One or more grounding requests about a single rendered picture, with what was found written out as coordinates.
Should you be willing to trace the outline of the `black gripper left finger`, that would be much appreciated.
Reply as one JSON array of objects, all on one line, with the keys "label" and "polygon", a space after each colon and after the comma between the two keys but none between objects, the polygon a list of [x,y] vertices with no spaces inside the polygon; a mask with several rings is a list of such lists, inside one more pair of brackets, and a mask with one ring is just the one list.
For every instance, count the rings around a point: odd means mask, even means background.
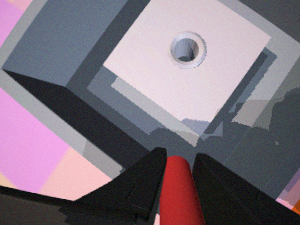
[{"label": "black gripper left finger", "polygon": [[154,148],[74,201],[0,185],[0,225],[154,225],[166,162],[166,149]]}]

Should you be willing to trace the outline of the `grey open box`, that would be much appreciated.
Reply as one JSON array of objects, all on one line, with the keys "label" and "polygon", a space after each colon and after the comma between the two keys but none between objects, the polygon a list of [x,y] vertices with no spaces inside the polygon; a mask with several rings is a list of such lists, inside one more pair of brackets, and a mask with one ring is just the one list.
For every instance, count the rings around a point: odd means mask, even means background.
[{"label": "grey open box", "polygon": [[0,88],[115,178],[154,148],[196,154],[271,198],[300,168],[300,0],[219,0],[272,36],[202,136],[102,66],[150,0],[32,0],[0,46]]}]

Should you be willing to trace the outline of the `white square plate with hole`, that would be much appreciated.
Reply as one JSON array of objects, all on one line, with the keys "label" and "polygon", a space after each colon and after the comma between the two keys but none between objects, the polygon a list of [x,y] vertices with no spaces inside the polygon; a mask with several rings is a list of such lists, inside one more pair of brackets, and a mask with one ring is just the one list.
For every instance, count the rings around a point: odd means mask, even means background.
[{"label": "white square plate with hole", "polygon": [[271,38],[219,0],[150,0],[102,66],[202,136]]}]

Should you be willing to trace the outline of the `red peg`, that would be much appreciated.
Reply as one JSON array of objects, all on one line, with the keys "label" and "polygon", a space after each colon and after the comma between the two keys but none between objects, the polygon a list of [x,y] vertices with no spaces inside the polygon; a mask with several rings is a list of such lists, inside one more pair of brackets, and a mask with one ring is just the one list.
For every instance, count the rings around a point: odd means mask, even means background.
[{"label": "red peg", "polygon": [[204,225],[194,177],[185,158],[167,157],[161,196],[159,225]]}]

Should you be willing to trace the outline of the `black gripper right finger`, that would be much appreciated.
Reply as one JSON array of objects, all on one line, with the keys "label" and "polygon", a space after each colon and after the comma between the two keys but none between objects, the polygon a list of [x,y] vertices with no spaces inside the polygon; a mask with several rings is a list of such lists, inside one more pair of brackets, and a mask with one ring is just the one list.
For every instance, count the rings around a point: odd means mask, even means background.
[{"label": "black gripper right finger", "polygon": [[299,214],[248,184],[210,154],[196,154],[192,177],[204,225],[300,225]]}]

